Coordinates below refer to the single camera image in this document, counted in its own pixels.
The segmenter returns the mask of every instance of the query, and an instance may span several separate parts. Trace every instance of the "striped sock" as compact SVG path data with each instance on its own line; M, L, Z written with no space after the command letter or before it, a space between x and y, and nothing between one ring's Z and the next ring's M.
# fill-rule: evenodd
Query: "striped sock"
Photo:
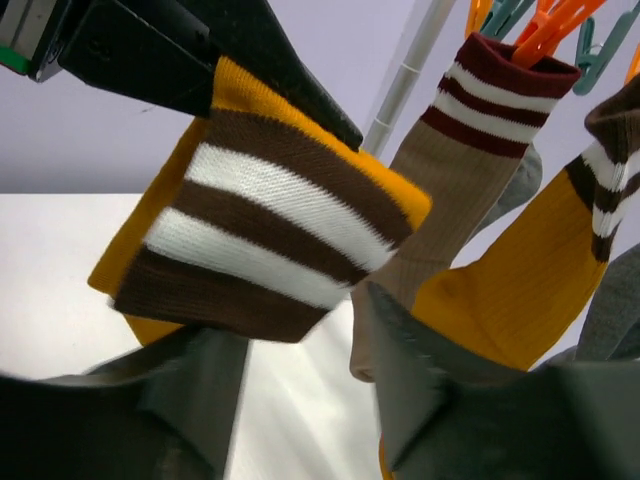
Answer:
M418 232L367 278L407 309L425 280L450 267L555 105L580 78L578 69L552 58L522 69L510 61L514 49L479 34L469 36L391 163L392 170L429 192L434 204ZM352 299L351 371L367 380L366 285Z
M597 139L471 265L438 274L413 315L466 349L528 370L584 308L640 185L640 78L596 107Z
M116 310L295 342L422 223L430 201L228 58L207 137Z
M140 249L147 231L178 193L182 177L193 153L204 138L206 129L207 121L204 119L196 118L191 122L167 162L98 260L88 279L90 287L110 297L116 294L122 277ZM124 317L142 345L152 343L178 328L178 325L168 322L132 315Z

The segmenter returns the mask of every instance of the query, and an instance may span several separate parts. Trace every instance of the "clothespin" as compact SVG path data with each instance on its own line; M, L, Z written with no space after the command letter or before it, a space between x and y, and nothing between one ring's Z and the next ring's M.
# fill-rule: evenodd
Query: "clothespin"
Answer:
M624 84L629 83L636 75L640 75L640 43L638 44L638 48L636 48L636 53L633 55L631 65L629 65L629 71L627 72L627 78Z
M484 19L487 18L491 9L492 0L471 0L469 5L469 16L467 17L467 28L465 38L472 32L477 32L482 27Z
M480 33L489 38L503 40L527 13L533 2L535 0L494 0Z
M538 0L536 12L516 41L512 61L531 68L578 25L604 4L605 0Z
M582 70L582 77L573 86L573 93L586 95L593 89L620 48L620 45L622 45L638 15L640 15L640 1L633 10L620 16L613 30L611 30L611 33L602 44L602 48L596 54L591 53L594 48L593 34L596 28L596 21L593 17L587 18L580 27L576 50L576 67Z

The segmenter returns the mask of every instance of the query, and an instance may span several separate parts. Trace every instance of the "tan sock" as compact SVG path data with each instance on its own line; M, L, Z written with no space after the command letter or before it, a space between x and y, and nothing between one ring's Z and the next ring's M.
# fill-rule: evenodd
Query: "tan sock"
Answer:
M405 308L411 308L426 279L449 268L580 76L573 66L551 58L523 70L510 62L513 50L471 35L391 164L433 199L418 232L365 280L382 285ZM371 381L365 282L352 294L350 368L356 378Z

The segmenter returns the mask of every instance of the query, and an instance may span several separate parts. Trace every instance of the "fabric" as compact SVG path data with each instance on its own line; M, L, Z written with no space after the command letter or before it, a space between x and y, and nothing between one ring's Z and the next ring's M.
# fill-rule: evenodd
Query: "fabric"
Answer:
M418 232L367 278L407 309L422 282L450 267L504 193L533 137L580 77L578 69L552 58L523 70L511 63L513 51L479 34L469 36L391 163L434 202ZM512 190L504 204L526 196ZM352 300L350 369L356 378L371 381L364 284Z
M527 147L524 157L515 175L507 185L496 204L480 222L471 234L469 241L484 228L506 215L511 210L528 202L536 194L542 182L542 159L531 144ZM349 359L349 370L358 380L372 383L373 366L371 364L371 347L369 336L369 305L368 294L365 289L357 287L351 294L353 299L354 322L353 344Z
M542 158L535 146L531 144L524 152L524 157L507 188L471 234L470 239L507 213L531 200L538 193L541 184Z
M640 151L632 155L629 165L635 168L634 177L637 177L630 178L629 183L640 185ZM629 351L640 356L640 338L632 335L623 343L639 320L640 244L616 258L607 269L591 301L576 360L608 360L620 346L624 351L623 358L630 354Z
M228 58L214 91L205 141L114 308L297 342L389 260L430 200Z
M640 78L592 110L595 137L476 262L425 282L412 314L485 358L528 370L606 270L636 180Z
M113 297L142 240L160 212L178 192L191 157L204 138L207 120L194 119L171 156L136 205L129 218L107 246L89 276L89 286ZM179 325L132 315L125 319L142 345L173 332Z

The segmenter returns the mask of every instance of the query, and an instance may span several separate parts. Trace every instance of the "white pole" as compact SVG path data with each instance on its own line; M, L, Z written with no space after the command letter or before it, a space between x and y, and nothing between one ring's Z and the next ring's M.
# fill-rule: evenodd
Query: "white pole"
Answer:
M409 51L396 73L378 114L362 144L374 156L382 153L416 80L436 43L456 0L432 0Z

